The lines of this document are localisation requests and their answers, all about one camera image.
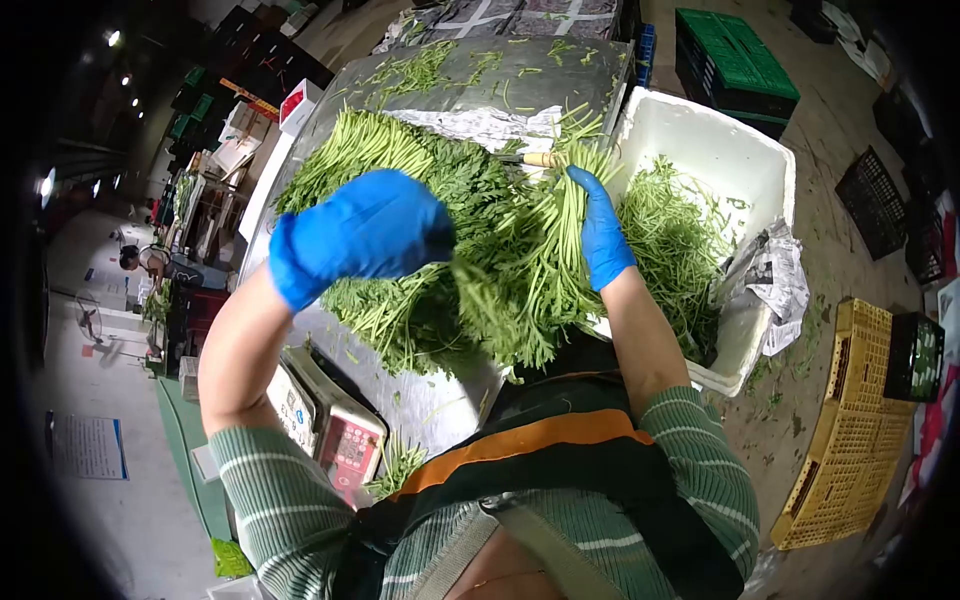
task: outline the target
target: white bin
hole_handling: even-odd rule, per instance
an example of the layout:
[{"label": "white bin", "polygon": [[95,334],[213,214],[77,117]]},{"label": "white bin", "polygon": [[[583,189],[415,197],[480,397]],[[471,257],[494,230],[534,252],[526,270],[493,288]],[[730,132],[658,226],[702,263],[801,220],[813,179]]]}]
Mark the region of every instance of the white bin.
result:
[{"label": "white bin", "polygon": [[[682,98],[635,87],[613,133],[623,169],[607,189],[618,201],[645,156],[664,155],[721,197],[750,205],[742,245],[782,216],[793,226],[797,166],[793,153],[739,121]],[[773,313],[753,298],[724,306],[717,358],[709,369],[686,362],[693,381],[735,396],[750,374]]]}]

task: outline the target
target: blue glove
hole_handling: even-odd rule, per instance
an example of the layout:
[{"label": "blue glove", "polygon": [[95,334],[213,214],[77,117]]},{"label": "blue glove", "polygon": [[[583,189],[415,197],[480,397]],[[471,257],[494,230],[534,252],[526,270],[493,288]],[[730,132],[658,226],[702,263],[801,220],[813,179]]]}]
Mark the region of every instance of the blue glove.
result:
[{"label": "blue glove", "polygon": [[590,286],[599,292],[624,269],[635,266],[636,258],[627,246],[603,184],[590,171],[574,165],[566,167],[566,173],[587,191],[587,218],[580,241],[590,270]]},{"label": "blue glove", "polygon": [[294,311],[340,277],[401,277],[453,254],[453,222],[425,185],[381,170],[341,186],[323,204],[285,214],[270,240],[274,286]]}]

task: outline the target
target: concrete floor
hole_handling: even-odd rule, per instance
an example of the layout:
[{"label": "concrete floor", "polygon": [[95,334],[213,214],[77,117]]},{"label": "concrete floor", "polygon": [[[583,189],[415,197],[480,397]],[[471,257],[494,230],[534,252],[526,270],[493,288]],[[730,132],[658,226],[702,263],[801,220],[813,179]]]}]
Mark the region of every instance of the concrete floor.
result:
[{"label": "concrete floor", "polygon": [[[333,70],[366,56],[407,0],[371,0],[339,15],[332,3],[297,37],[297,44]],[[896,499],[906,471],[910,441],[900,469],[869,532],[844,540],[786,552],[769,531],[793,488],[813,436],[824,397],[832,352],[836,305],[854,297],[897,312],[921,309],[920,288],[902,251],[874,262],[833,187],[853,160],[872,145],[900,192],[900,158],[880,135],[871,105],[880,87],[837,45],[810,41],[789,21],[786,0],[642,0],[643,20],[657,28],[652,87],[683,96],[674,73],[674,9],[694,8],[741,16],[770,48],[801,93],[780,142],[797,159],[794,235],[804,242],[802,262],[811,292],[815,342],[798,348],[792,360],[773,369],[750,393],[735,398],[708,395],[721,415],[733,451],[751,473],[760,509],[760,555],[745,599],[846,597],[871,575],[869,560],[896,531],[902,515]],[[809,359],[807,376],[792,367]]]}]

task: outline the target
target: yellow plastic crate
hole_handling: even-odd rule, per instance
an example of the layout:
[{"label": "yellow plastic crate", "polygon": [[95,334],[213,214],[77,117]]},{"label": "yellow plastic crate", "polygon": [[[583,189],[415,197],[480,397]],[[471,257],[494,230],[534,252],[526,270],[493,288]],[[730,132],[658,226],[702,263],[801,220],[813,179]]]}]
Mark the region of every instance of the yellow plastic crate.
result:
[{"label": "yellow plastic crate", "polygon": [[863,300],[837,306],[824,405],[797,483],[770,537],[780,550],[870,527],[910,428],[914,404],[883,397],[892,315]]}]

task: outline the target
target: stainless steel table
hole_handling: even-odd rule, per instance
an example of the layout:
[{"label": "stainless steel table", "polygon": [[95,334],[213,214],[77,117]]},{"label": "stainless steel table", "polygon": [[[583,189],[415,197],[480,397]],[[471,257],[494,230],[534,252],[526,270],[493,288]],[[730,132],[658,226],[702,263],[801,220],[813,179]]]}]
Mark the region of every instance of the stainless steel table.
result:
[{"label": "stainless steel table", "polygon": [[[557,39],[573,45],[560,54],[563,64],[557,64],[554,57],[547,56]],[[590,59],[584,63],[582,59],[587,55],[588,47],[596,52],[591,53]],[[354,60],[340,71],[327,88],[324,99],[304,124],[276,177],[269,201],[264,206],[244,257],[241,280],[250,276],[267,256],[270,234],[276,221],[273,199],[287,186],[303,161],[327,139],[344,103],[354,108],[374,107],[379,97],[376,93],[378,86],[361,85],[358,82],[366,81],[387,57],[405,59],[422,48],[401,48]],[[632,77],[632,44],[569,36],[474,37],[457,40],[457,46],[450,51],[440,72],[452,81],[465,80],[476,70],[476,55],[485,52],[502,52],[503,57],[499,68],[486,70],[477,85],[454,85],[447,89],[438,85],[426,94],[392,96],[382,109],[455,112],[494,107],[529,116],[532,112],[516,112],[504,103],[500,91],[509,78],[510,107],[539,111],[556,105],[573,108],[588,102],[590,108],[606,113],[604,131],[612,131],[615,115],[628,87],[624,82]],[[523,77],[519,77],[523,68],[541,71],[527,71]],[[497,93],[491,94],[494,83],[498,81]],[[365,106],[368,98],[372,100]],[[477,365],[474,373],[461,375],[459,379],[447,379],[443,373],[419,376],[405,372],[396,377],[390,376],[380,368],[378,354],[360,342],[318,303],[294,319],[287,343],[302,344],[307,334],[314,348],[352,381],[359,393],[379,411],[391,430],[399,431],[404,439],[426,447],[429,456],[444,452],[476,431],[490,412],[503,380],[502,374],[488,364]]]}]

